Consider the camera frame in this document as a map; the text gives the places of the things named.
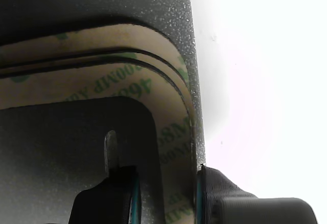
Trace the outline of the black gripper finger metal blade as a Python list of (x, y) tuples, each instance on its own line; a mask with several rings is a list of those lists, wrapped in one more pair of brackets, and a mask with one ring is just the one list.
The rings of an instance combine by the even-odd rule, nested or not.
[(104, 140), (106, 178), (75, 198), (69, 223), (141, 223), (141, 189), (135, 166), (121, 167), (118, 139), (111, 130)]

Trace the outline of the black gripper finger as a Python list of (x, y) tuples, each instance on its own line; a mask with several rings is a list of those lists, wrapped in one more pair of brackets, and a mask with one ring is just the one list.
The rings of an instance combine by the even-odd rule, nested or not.
[(197, 172), (196, 223), (317, 223), (312, 207), (299, 198), (259, 198), (217, 169)]

